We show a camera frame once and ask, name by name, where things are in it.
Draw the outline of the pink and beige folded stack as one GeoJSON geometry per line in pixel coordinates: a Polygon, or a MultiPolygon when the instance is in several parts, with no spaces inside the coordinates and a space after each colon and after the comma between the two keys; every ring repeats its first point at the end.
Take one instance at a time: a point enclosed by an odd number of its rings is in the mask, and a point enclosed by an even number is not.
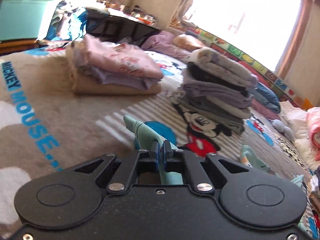
{"type": "Polygon", "coordinates": [[[155,95],[162,91],[160,66],[137,46],[102,42],[89,34],[66,46],[75,94],[155,95]]]}

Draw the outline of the dark cluttered desk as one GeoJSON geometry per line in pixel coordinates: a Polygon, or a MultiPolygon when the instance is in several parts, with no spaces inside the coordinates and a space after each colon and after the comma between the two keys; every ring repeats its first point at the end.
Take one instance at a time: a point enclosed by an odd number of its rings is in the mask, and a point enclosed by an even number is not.
{"type": "Polygon", "coordinates": [[[110,8],[86,8],[86,33],[102,41],[119,42],[128,39],[143,44],[150,36],[161,31],[140,20],[110,8]]]}

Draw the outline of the grey plush toy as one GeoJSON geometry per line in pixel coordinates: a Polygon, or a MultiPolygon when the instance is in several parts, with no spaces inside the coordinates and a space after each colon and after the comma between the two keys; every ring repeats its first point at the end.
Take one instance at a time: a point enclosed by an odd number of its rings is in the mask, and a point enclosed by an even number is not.
{"type": "Polygon", "coordinates": [[[284,125],[284,123],[278,119],[274,119],[271,121],[272,126],[281,133],[288,141],[294,142],[295,136],[293,131],[284,125]]]}

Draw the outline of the blue folded quilt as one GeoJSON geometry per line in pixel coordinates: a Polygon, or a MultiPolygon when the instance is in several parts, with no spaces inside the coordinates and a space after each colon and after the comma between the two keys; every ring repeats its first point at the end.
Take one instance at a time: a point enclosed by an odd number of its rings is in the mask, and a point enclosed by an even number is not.
{"type": "Polygon", "coordinates": [[[276,94],[263,83],[258,83],[255,88],[249,91],[255,100],[261,105],[271,110],[273,113],[280,113],[281,107],[276,94]]]}

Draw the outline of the colourful alphabet foam mat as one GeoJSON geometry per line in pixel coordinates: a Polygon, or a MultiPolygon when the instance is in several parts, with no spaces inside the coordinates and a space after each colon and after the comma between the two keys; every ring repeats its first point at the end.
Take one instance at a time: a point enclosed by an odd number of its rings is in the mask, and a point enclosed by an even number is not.
{"type": "Polygon", "coordinates": [[[188,28],[185,33],[202,41],[206,46],[213,48],[226,57],[239,62],[258,77],[259,82],[263,83],[272,90],[280,101],[289,101],[295,107],[308,110],[313,104],[307,98],[300,97],[294,92],[279,76],[260,64],[242,50],[236,48],[225,40],[204,31],[198,27],[188,28]]]}

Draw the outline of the Mickey Mouse grey bed blanket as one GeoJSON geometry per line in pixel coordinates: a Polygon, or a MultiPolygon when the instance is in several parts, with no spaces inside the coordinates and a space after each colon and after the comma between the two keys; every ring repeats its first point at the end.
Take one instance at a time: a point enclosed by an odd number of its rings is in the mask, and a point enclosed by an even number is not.
{"type": "Polygon", "coordinates": [[[152,53],[164,72],[161,93],[144,96],[75,95],[80,75],[72,70],[64,50],[26,51],[1,57],[18,78],[21,103],[16,111],[5,80],[1,80],[1,238],[20,226],[14,195],[31,179],[113,152],[122,157],[135,146],[135,135],[124,124],[129,115],[168,131],[177,146],[191,144],[198,150],[217,150],[232,160],[240,159],[248,145],[278,176],[309,181],[308,167],[297,162],[297,151],[259,113],[253,114],[263,133],[244,123],[236,134],[197,113],[182,117],[167,93],[182,83],[184,63],[152,53]]]}

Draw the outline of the grey and purple folded stack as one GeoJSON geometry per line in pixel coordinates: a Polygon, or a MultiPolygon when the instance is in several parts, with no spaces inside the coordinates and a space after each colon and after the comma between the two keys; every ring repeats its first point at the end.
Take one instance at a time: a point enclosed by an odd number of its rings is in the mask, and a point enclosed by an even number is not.
{"type": "Polygon", "coordinates": [[[212,120],[236,134],[251,116],[258,78],[242,64],[211,48],[197,49],[182,70],[181,86],[168,95],[172,104],[212,120]]]}

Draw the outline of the teal plastic storage box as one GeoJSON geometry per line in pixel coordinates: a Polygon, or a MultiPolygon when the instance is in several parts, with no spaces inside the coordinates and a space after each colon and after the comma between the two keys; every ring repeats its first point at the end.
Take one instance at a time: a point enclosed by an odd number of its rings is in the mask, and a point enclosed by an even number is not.
{"type": "Polygon", "coordinates": [[[1,0],[1,41],[44,39],[56,5],[53,0],[1,0]]]}

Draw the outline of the mint lion print garment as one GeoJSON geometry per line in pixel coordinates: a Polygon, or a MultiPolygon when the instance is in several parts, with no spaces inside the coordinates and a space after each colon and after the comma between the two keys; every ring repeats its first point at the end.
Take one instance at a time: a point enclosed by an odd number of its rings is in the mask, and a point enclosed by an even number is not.
{"type": "MultiPolygon", "coordinates": [[[[152,143],[157,141],[160,147],[163,146],[164,137],[158,134],[155,130],[149,127],[147,124],[136,120],[135,118],[124,115],[123,117],[126,128],[131,131],[135,137],[139,148],[150,150],[152,143]]],[[[259,159],[253,149],[248,145],[243,145],[240,151],[240,163],[264,171],[271,175],[276,175],[268,165],[266,165],[261,159],[259,159]]],[[[162,164],[159,170],[161,183],[163,185],[182,185],[183,179],[180,173],[177,172],[165,172],[162,164]]]]}

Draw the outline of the pink folded quilt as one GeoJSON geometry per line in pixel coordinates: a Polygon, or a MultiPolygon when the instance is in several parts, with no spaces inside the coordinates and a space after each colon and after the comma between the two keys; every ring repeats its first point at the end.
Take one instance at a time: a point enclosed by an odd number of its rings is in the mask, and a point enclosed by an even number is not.
{"type": "Polygon", "coordinates": [[[276,120],[276,119],[280,120],[280,117],[278,114],[272,112],[270,109],[263,106],[260,102],[255,100],[255,98],[252,99],[251,107],[269,120],[276,120]]]}

